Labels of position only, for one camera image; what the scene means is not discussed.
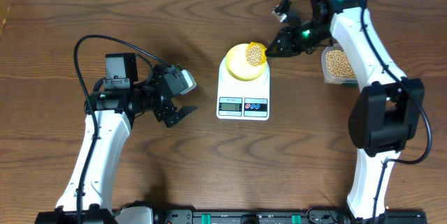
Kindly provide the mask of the yellow measuring scoop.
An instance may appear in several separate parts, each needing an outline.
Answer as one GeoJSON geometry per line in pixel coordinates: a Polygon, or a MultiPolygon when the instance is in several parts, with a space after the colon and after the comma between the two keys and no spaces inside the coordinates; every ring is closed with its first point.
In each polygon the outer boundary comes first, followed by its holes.
{"type": "Polygon", "coordinates": [[[247,62],[251,66],[263,65],[267,60],[265,51],[266,47],[263,44],[251,42],[248,44],[245,52],[247,62]]]}

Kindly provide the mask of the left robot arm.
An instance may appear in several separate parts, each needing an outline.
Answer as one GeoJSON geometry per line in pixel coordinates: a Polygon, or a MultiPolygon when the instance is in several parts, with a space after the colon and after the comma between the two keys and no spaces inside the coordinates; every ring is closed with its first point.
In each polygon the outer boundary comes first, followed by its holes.
{"type": "Polygon", "coordinates": [[[70,181],[54,211],[40,212],[37,223],[163,223],[163,212],[134,202],[112,210],[112,191],[122,149],[136,117],[153,112],[167,127],[195,110],[180,109],[172,99],[196,87],[192,74],[179,66],[151,66],[138,80],[135,53],[107,54],[105,77],[85,102],[85,136],[70,181]]]}

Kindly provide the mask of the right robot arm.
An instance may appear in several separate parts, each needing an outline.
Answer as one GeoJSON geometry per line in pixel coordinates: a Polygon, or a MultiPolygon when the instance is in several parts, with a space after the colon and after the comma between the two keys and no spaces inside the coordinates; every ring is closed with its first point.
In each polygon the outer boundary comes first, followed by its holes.
{"type": "Polygon", "coordinates": [[[310,0],[312,18],[303,22],[290,0],[273,13],[284,24],[266,49],[270,58],[311,54],[324,40],[337,42],[355,73],[359,97],[349,116],[357,149],[353,185],[339,223],[385,223],[385,194],[393,165],[412,139],[423,109],[425,87],[410,79],[390,57],[375,31],[369,0],[310,0]]]}

